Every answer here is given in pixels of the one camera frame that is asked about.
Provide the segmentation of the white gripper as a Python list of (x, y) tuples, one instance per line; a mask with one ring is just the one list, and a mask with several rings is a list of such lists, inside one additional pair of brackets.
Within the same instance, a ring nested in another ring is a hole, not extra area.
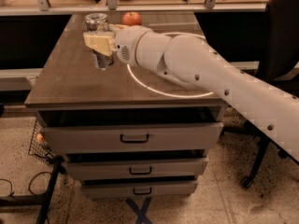
[(131, 66), (148, 65), (149, 56), (146, 54), (146, 48), (152, 33), (150, 28), (110, 24), (109, 31), (84, 32), (85, 45), (106, 56), (111, 56), (116, 51), (119, 60)]

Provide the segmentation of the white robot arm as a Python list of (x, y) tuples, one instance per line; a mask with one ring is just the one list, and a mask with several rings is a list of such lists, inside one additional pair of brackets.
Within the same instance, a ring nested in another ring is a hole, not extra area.
[(112, 25), (83, 34), (85, 45), (180, 85), (212, 91), (299, 160), (299, 100), (226, 62), (203, 39), (168, 36), (142, 26)]

